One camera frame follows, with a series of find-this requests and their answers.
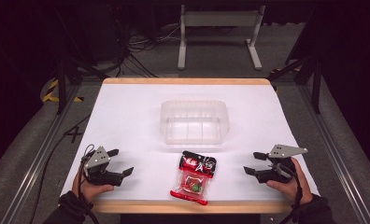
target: white stand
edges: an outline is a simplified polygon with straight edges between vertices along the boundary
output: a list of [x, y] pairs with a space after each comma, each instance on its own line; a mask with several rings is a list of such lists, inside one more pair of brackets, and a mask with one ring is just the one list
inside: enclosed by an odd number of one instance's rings
[[264, 6], [258, 11], [185, 11], [181, 6], [181, 43], [179, 45], [178, 69], [185, 69], [186, 58], [186, 26], [252, 26], [252, 38], [246, 40], [249, 54], [256, 70], [261, 70], [262, 65], [255, 49], [255, 41], [261, 27]]

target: person's hand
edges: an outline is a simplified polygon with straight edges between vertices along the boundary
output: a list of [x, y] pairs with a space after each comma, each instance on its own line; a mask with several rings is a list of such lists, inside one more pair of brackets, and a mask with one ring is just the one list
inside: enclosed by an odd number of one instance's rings
[[[301, 199], [300, 204], [310, 203], [313, 199], [313, 195], [310, 192], [310, 187], [307, 183], [306, 177], [304, 172], [301, 169], [301, 166], [299, 165], [299, 162], [295, 158], [291, 158], [293, 164], [295, 164], [296, 173], [298, 174], [299, 182], [301, 183], [301, 188], [303, 192], [303, 197]], [[290, 200], [295, 202], [295, 196], [297, 191], [297, 185], [296, 180], [293, 178], [290, 180], [290, 182], [283, 184], [274, 180], [269, 180], [266, 182], [266, 185], [269, 186], [272, 189], [276, 189], [278, 191], [283, 192]]]
[[[79, 172], [77, 172], [77, 175], [75, 176], [74, 179], [74, 184], [72, 185], [72, 192], [74, 192], [77, 198], [78, 198], [78, 175]], [[112, 191], [114, 189], [112, 185], [102, 185], [102, 186], [93, 185], [89, 183], [84, 176], [81, 178], [81, 182], [83, 183], [80, 185], [80, 191], [85, 197], [87, 203], [91, 203], [95, 196], [104, 192]]]

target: black sleeve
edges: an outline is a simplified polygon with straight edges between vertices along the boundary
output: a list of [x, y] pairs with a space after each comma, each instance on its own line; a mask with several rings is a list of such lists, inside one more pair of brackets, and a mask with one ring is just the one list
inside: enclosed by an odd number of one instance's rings
[[292, 220], [299, 224], [335, 224], [328, 200], [313, 194], [310, 203], [295, 208]]
[[81, 224], [85, 220], [86, 209], [72, 191], [60, 197], [59, 205], [44, 224]]

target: red snack bag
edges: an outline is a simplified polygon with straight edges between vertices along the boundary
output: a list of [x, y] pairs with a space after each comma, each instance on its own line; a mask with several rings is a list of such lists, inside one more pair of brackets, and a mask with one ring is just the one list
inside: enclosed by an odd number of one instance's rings
[[170, 194], [174, 197], [207, 205], [206, 187], [214, 176], [217, 161], [190, 151], [183, 151], [179, 162], [178, 182]]

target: white tabletop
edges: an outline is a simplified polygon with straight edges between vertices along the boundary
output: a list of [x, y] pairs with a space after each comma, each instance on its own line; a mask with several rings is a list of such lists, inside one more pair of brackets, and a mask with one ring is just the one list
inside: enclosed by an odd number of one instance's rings
[[[121, 173], [125, 169], [135, 167], [133, 173], [124, 178], [120, 187], [102, 194], [96, 200], [94, 204], [97, 207], [112, 202], [143, 206], [175, 204], [179, 209], [177, 212], [193, 213], [180, 208], [182, 205], [190, 205], [191, 202], [174, 198], [169, 193], [177, 183], [178, 164], [184, 150], [214, 157], [217, 160], [214, 178], [206, 189], [209, 201], [206, 207], [225, 203], [287, 204], [288, 201], [282, 193], [268, 188], [265, 184], [259, 184], [255, 177], [246, 175], [243, 169], [243, 166], [269, 169], [270, 163], [255, 160], [253, 152], [267, 153], [275, 144], [297, 147], [278, 96], [268, 81], [262, 80], [261, 83], [257, 82], [260, 85], [251, 85], [249, 79], [214, 78], [204, 79], [202, 82], [198, 81], [201, 79], [182, 80], [186, 81], [182, 83], [180, 78], [162, 81], [159, 79], [151, 81], [148, 78], [106, 79], [98, 94], [62, 193], [71, 190], [80, 158], [87, 146], [94, 144], [95, 149], [103, 146], [106, 150], [114, 148], [120, 150], [118, 156], [111, 158], [107, 167], [110, 172]], [[169, 100], [218, 100], [226, 103], [230, 130], [223, 144], [176, 147], [166, 145], [160, 132], [160, 112], [161, 104]], [[319, 194], [304, 158], [301, 155], [295, 158], [306, 174], [311, 191]], [[121, 210], [111, 207], [99, 211]], [[142, 211], [130, 209], [124, 212]]]

